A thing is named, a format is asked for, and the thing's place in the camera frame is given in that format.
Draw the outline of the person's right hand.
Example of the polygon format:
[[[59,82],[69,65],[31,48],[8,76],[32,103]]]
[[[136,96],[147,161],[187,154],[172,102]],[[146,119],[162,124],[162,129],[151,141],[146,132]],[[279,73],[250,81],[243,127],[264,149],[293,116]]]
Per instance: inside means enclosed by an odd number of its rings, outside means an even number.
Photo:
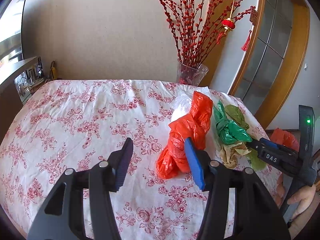
[[[289,232],[294,238],[311,219],[313,213],[319,205],[319,196],[316,193],[316,185],[304,186],[299,189],[288,201],[288,204],[293,205],[298,203],[298,206],[291,217],[291,225]]]

